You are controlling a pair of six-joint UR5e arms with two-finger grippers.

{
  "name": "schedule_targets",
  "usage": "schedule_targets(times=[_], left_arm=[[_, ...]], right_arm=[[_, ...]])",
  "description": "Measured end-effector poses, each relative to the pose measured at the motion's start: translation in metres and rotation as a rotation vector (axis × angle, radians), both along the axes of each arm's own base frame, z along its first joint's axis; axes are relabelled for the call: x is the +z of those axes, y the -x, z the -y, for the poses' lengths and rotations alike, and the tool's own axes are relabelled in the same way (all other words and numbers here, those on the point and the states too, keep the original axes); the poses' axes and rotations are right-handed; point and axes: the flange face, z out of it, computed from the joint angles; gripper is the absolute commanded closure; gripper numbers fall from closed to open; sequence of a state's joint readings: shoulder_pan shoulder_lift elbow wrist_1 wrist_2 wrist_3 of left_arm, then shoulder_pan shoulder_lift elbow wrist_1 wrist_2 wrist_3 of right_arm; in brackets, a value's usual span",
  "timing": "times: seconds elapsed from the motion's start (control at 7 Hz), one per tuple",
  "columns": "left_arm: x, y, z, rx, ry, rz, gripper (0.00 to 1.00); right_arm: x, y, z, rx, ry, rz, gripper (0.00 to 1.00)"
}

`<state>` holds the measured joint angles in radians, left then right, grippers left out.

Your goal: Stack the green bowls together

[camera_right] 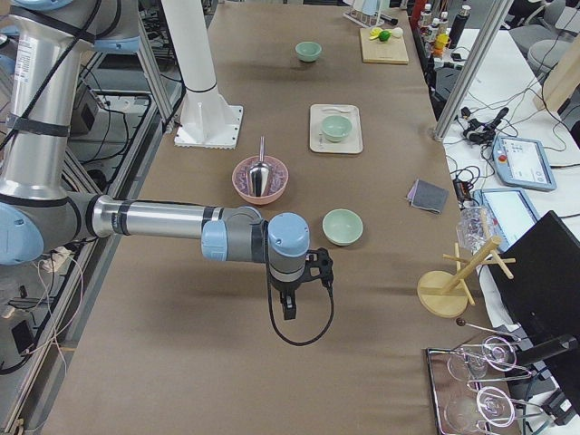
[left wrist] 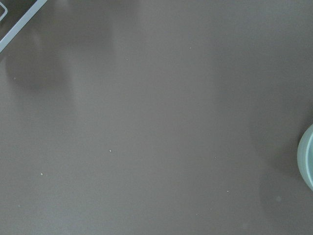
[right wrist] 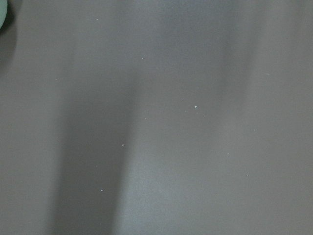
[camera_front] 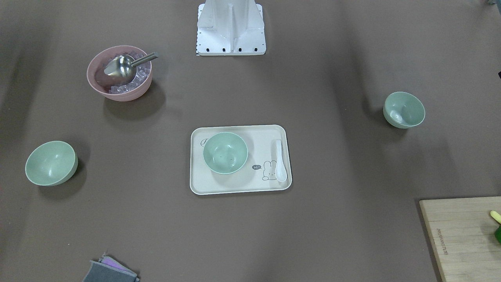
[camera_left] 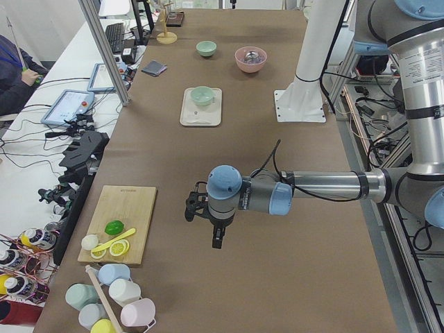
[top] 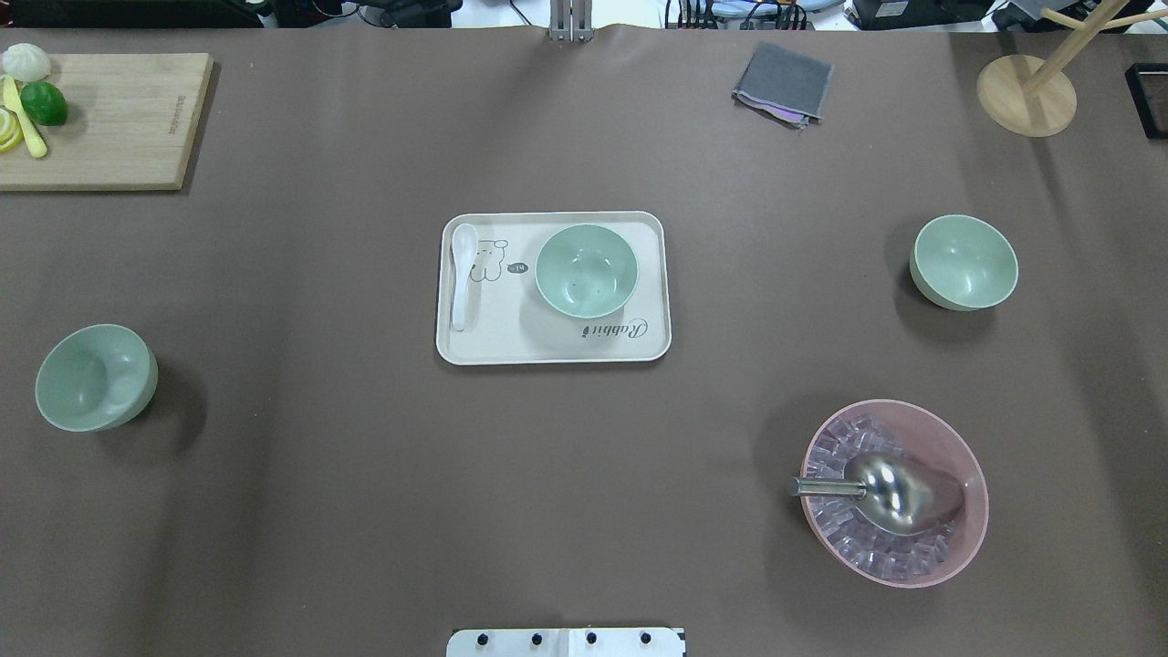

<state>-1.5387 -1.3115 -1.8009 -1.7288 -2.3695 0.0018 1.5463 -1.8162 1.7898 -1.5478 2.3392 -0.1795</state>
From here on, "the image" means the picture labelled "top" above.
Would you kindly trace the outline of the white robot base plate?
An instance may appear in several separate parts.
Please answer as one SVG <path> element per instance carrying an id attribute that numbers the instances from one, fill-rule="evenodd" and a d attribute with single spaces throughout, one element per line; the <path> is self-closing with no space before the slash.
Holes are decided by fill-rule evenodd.
<path id="1" fill-rule="evenodd" d="M 668 627 L 485 628 L 452 632 L 446 656 L 684 656 Z"/>

